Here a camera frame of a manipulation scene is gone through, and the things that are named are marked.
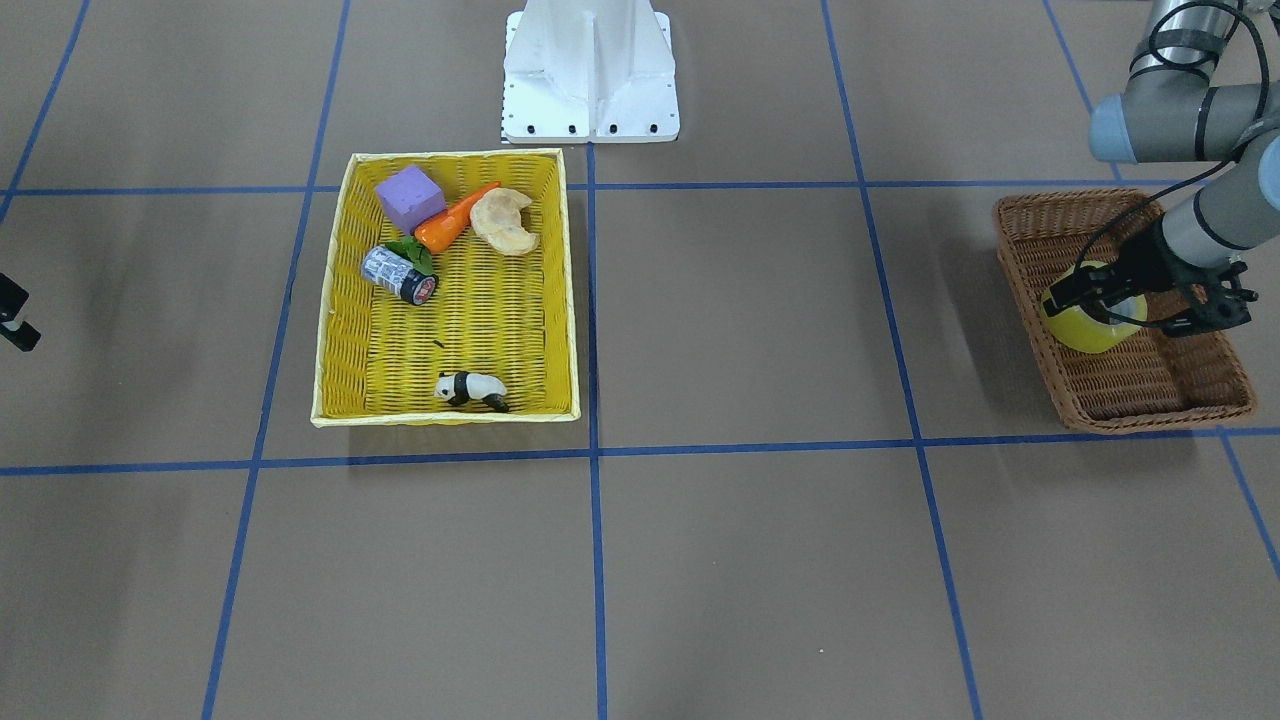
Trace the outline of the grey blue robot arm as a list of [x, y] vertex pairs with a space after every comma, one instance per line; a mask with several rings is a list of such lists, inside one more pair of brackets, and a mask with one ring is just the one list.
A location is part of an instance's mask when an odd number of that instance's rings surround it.
[[1167, 337], [1251, 320], [1244, 255], [1277, 238], [1277, 79], [1244, 1], [1156, 1], [1126, 86], [1091, 118], [1101, 161], [1204, 161], [1194, 193], [1124, 240], [1110, 263], [1085, 251], [1039, 311], [1061, 342], [1068, 316]]

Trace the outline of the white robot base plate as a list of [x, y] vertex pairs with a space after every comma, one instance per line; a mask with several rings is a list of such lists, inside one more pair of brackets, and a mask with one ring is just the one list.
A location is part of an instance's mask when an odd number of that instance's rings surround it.
[[649, 1], [527, 1], [504, 20], [508, 143], [678, 138], [672, 24]]

